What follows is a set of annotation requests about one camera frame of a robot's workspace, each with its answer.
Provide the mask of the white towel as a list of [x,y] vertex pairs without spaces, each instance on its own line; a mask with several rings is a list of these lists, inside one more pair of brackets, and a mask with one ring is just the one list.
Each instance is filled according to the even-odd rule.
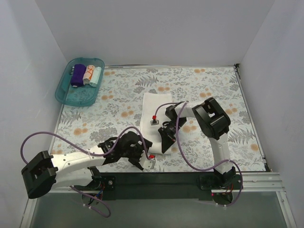
[[163,154],[162,153],[162,140],[158,129],[162,126],[162,123],[169,121],[169,118],[165,115],[165,110],[168,105],[161,107],[156,115],[156,119],[159,121],[157,125],[151,125],[152,117],[155,115],[156,109],[166,103],[172,102],[172,96],[168,94],[152,94],[144,93],[142,102],[142,116],[140,121],[140,132],[143,137],[152,142],[152,147],[148,150],[149,153]]

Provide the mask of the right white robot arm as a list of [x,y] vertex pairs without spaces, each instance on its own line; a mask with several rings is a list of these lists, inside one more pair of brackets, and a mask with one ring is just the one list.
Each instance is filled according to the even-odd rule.
[[[161,152],[165,153],[174,143],[177,143],[184,161],[194,170],[208,172],[213,170],[216,186],[221,189],[232,188],[239,170],[236,163],[230,159],[228,148],[228,132],[231,120],[216,101],[211,97],[201,104],[187,102],[170,102],[160,105],[167,106],[165,116],[169,118],[158,129],[161,137]],[[211,144],[214,165],[210,168],[196,168],[185,157],[179,141],[178,132],[188,118],[195,118],[201,131]]]

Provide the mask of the purple towel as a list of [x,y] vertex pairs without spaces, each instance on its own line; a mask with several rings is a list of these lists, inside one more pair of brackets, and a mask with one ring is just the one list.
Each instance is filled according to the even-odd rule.
[[84,85],[83,76],[86,72],[86,66],[83,64],[74,65],[74,71],[72,74],[72,78],[70,84],[72,87],[81,87]]

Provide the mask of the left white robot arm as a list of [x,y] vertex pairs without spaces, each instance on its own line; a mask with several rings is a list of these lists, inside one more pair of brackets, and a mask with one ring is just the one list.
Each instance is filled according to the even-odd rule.
[[151,167],[147,158],[151,147],[151,141],[129,131],[87,151],[78,148],[73,153],[55,155],[39,152],[21,171],[28,198],[37,199],[54,188],[69,186],[77,190],[114,190],[115,176],[102,174],[98,167],[127,158],[142,171]]

